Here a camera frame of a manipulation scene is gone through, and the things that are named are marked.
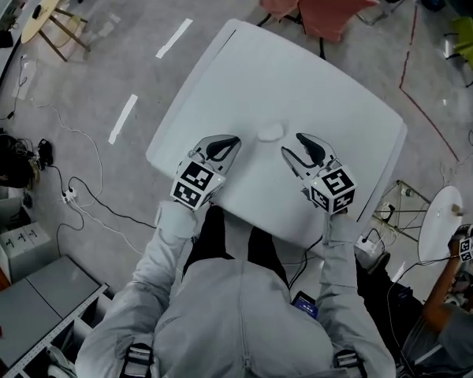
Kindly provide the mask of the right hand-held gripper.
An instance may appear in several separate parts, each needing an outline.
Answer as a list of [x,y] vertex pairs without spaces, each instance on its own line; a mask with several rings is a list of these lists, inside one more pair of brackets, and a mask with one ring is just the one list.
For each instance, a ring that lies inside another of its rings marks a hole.
[[[286,147],[281,155],[296,177],[303,180],[307,198],[328,214],[339,213],[353,203],[356,181],[346,165],[336,159],[336,154],[328,142],[307,133],[299,132],[296,138],[311,159],[305,164]],[[320,167],[315,174],[310,169]]]

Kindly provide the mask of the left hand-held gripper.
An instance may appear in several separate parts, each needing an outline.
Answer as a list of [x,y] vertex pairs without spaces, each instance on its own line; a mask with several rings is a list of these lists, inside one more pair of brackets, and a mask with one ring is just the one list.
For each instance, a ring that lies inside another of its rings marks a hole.
[[235,135],[201,139],[177,167],[170,197],[192,211],[198,210],[222,189],[225,177],[218,172],[229,171],[240,148],[241,140]]

